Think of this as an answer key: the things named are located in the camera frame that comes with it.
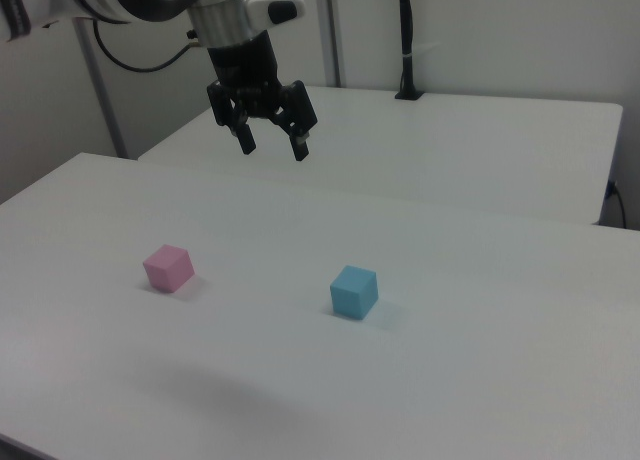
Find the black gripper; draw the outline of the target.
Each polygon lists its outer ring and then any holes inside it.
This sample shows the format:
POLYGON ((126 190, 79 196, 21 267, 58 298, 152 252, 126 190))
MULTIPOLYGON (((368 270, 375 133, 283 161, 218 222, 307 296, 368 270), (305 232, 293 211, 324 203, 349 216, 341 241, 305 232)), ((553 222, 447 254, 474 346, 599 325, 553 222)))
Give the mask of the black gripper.
POLYGON ((318 119, 302 81, 282 87, 269 33, 207 52, 217 75, 207 87, 214 119, 229 128, 243 154, 256 149, 248 118, 265 118, 289 136, 295 160, 304 160, 309 154, 309 132, 318 119))

